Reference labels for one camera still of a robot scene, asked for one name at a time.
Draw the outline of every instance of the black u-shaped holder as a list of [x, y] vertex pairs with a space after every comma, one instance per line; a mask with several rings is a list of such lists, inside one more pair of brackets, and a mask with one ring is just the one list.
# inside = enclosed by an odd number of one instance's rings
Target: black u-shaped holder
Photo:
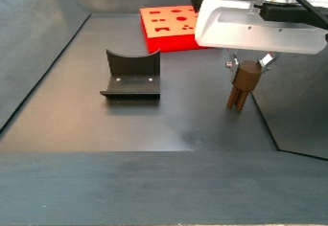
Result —
[[106, 50], [110, 69], [108, 90], [114, 99], [161, 98], [161, 51], [148, 56], [122, 56]]

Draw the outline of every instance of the gray floor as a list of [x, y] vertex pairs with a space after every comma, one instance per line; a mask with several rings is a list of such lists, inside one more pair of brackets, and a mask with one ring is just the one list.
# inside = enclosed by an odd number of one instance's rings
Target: gray floor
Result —
[[109, 102], [105, 50], [147, 47], [139, 15], [94, 15], [0, 136], [3, 152], [275, 150], [254, 99], [228, 111], [227, 51], [163, 54], [160, 102]]
[[328, 163], [226, 109], [224, 50], [164, 54], [157, 104], [100, 94], [106, 48], [147, 53], [139, 16], [88, 21], [2, 133], [0, 224], [328, 224]]
[[263, 152], [0, 155], [0, 224], [328, 224], [328, 163]]

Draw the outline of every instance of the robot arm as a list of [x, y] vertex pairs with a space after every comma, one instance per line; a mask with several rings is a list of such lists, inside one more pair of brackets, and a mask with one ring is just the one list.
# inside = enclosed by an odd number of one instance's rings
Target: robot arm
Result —
[[[314, 9], [315, 11], [306, 11], [301, 6], [296, 8], [298, 5], [295, 4], [279, 6], [278, 8], [278, 6], [266, 5], [268, 4], [267, 1], [204, 0], [195, 31], [197, 43], [211, 47], [271, 52], [319, 53], [327, 45], [327, 17], [321, 15], [318, 20], [317, 9]], [[295, 3], [295, 0], [286, 0], [286, 2]], [[294, 15], [292, 19], [290, 16], [288, 20], [288, 17], [282, 15], [291, 14], [291, 11], [299, 15], [298, 22], [295, 22], [298, 16]], [[310, 20], [310, 15], [315, 17], [311, 20], [315, 20], [317, 24], [319, 21], [321, 28], [313, 26], [315, 23], [313, 25], [301, 23], [307, 22], [307, 19]]]

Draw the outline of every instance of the red block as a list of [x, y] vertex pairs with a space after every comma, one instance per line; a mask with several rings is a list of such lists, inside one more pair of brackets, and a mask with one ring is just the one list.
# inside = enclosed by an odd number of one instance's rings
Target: red block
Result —
[[193, 6], [144, 8], [141, 24], [149, 53], [201, 49], [195, 41], [197, 13]]

